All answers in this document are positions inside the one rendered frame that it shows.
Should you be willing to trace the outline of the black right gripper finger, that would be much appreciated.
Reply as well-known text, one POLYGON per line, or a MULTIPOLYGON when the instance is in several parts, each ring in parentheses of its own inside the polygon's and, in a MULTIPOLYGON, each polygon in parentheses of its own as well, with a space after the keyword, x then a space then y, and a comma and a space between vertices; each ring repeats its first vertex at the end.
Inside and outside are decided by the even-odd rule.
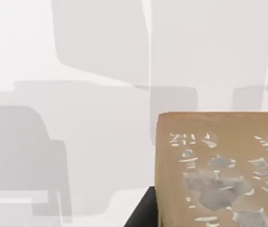
POLYGON ((154 186, 147 189, 124 227, 158 227, 158 208, 154 186))

